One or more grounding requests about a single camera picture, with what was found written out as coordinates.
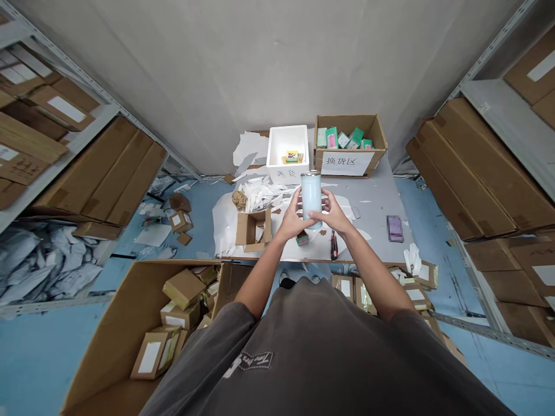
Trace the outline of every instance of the person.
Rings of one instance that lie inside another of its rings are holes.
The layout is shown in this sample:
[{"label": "person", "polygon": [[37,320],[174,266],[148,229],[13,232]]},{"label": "person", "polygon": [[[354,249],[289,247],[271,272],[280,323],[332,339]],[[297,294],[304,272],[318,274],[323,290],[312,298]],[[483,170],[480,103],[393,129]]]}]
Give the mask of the person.
[{"label": "person", "polygon": [[[441,343],[334,194],[322,189],[326,213],[302,221],[299,193],[235,301],[191,335],[141,415],[512,415]],[[262,318],[285,243],[317,220],[345,240],[379,318],[306,277],[282,282]]]}]

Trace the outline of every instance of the open cardboard box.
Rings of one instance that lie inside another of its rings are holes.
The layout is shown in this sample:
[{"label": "open cardboard box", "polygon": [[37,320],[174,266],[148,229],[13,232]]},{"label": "open cardboard box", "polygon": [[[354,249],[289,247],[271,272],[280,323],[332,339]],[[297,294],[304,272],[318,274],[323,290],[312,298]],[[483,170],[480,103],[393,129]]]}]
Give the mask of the open cardboard box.
[{"label": "open cardboard box", "polygon": [[135,262],[102,317],[61,409],[63,415],[137,415],[162,380],[130,380],[145,333],[161,325],[164,283],[185,268],[221,268],[212,317],[235,299],[251,267],[210,260]]},{"label": "open cardboard box", "polygon": [[[260,242],[256,241],[257,227],[264,228]],[[235,244],[245,246],[245,252],[261,251],[272,239],[272,206],[255,213],[237,214]]]},{"label": "open cardboard box", "polygon": [[[343,132],[349,136],[357,127],[364,132],[364,139],[372,140],[374,146],[371,150],[365,149],[328,149],[317,148],[318,129],[319,128],[337,127],[337,134]],[[341,153],[361,152],[361,153],[374,153],[370,163],[368,164],[362,176],[351,176],[367,178],[374,169],[378,167],[380,159],[387,151],[387,140],[383,133],[382,125],[377,114],[354,114],[342,116],[316,116],[316,125],[314,126],[314,168],[322,170],[322,163],[324,159],[324,152],[335,152],[338,157]],[[323,175],[332,177],[344,177],[345,175]]]}]

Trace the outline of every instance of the handwritten sign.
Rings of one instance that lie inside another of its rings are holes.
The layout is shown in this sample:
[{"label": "handwritten sign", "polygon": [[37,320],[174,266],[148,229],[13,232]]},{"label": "handwritten sign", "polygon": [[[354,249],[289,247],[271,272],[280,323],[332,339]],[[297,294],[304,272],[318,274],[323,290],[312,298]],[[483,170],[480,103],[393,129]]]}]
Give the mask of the handwritten sign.
[{"label": "handwritten sign", "polygon": [[324,152],[322,174],[362,176],[374,152]]}]

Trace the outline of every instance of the white styrofoam box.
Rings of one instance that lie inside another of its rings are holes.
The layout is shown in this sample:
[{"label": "white styrofoam box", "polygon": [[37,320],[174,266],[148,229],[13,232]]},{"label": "white styrofoam box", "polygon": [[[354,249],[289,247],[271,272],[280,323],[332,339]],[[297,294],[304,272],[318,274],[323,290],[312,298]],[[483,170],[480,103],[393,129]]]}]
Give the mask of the white styrofoam box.
[{"label": "white styrofoam box", "polygon": [[[288,150],[297,150],[302,153],[302,163],[283,163],[282,156],[286,156]],[[273,183],[282,185],[300,184],[301,173],[310,170],[308,152],[308,129],[306,125],[272,127],[270,129],[266,166]]]}]

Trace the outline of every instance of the smartphone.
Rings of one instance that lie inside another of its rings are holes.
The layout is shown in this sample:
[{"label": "smartphone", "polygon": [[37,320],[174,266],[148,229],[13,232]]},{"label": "smartphone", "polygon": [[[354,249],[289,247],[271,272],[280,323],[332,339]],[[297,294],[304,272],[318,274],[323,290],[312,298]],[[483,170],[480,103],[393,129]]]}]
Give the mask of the smartphone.
[{"label": "smartphone", "polygon": [[387,216],[387,233],[392,243],[404,243],[403,223],[399,216]]}]

